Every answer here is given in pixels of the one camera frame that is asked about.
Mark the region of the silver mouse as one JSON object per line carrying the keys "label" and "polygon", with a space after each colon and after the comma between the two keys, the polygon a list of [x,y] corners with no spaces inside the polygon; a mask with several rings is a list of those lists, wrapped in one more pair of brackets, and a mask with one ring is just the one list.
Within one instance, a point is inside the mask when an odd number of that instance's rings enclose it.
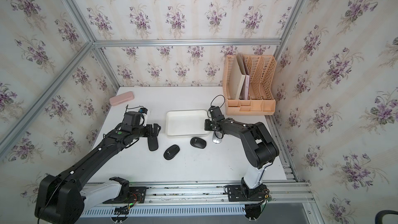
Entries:
{"label": "silver mouse", "polygon": [[220,144],[222,142],[222,138],[218,136],[218,132],[214,132],[212,135],[212,142],[215,144]]}

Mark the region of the black oval mouse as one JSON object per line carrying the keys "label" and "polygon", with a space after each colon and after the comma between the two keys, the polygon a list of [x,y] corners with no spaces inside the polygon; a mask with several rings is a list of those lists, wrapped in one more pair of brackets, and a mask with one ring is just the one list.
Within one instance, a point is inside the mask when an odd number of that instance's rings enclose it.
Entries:
{"label": "black oval mouse", "polygon": [[190,140],[190,145],[194,148],[204,149],[207,146],[207,143],[204,139],[193,137]]}

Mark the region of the black mouse with logo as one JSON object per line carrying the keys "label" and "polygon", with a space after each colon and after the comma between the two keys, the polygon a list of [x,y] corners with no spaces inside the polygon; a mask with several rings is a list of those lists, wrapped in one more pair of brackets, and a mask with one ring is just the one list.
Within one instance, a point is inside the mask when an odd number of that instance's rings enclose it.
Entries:
{"label": "black mouse with logo", "polygon": [[170,146],[163,154],[165,160],[169,161],[175,158],[175,156],[180,152],[180,147],[176,144]]}

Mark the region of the white plastic storage tray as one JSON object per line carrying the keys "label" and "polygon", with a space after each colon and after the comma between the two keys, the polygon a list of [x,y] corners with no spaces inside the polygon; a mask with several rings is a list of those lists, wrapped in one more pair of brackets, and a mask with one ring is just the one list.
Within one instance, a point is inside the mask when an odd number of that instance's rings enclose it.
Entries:
{"label": "white plastic storage tray", "polygon": [[207,136],[204,129],[207,119],[205,110],[170,111],[166,114],[165,133],[168,137]]}

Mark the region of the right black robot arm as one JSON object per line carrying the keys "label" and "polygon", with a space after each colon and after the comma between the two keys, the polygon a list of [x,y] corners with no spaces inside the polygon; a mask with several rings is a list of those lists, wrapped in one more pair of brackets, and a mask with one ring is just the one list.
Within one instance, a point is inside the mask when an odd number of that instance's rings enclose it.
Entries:
{"label": "right black robot arm", "polygon": [[238,138],[243,146],[245,156],[252,168],[248,169],[242,179],[244,190],[254,190],[262,184],[262,177],[267,167],[279,156],[279,148],[262,122],[254,124],[238,122],[226,118],[218,106],[211,106],[207,111],[204,129],[212,131],[214,142],[221,142],[225,135]]}

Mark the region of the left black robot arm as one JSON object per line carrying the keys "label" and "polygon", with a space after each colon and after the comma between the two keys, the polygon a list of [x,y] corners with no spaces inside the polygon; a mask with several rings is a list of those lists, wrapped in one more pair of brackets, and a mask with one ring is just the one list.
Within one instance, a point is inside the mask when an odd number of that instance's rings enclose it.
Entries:
{"label": "left black robot arm", "polygon": [[52,224],[74,224],[87,210],[104,202],[129,203],[130,182],[111,177],[91,189],[89,179],[112,157],[133,146],[140,138],[156,143],[161,126],[146,123],[147,109],[125,112],[123,120],[76,164],[57,176],[47,175],[39,184],[35,217]]}

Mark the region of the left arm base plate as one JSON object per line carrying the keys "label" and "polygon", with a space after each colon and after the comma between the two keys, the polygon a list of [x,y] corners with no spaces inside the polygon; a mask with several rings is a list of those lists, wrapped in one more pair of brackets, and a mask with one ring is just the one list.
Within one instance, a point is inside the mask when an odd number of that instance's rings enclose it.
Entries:
{"label": "left arm base plate", "polygon": [[133,187],[127,179],[121,177],[111,177],[111,182],[117,182],[121,188],[119,194],[103,204],[121,204],[121,203],[144,203],[147,187]]}

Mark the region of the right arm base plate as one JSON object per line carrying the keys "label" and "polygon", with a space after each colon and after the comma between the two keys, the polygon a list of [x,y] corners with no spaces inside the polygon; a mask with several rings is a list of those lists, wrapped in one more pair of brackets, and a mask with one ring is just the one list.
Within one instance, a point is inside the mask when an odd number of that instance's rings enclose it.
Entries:
{"label": "right arm base plate", "polygon": [[229,202],[263,202],[269,196],[269,189],[264,184],[255,189],[245,185],[226,185],[224,192]]}

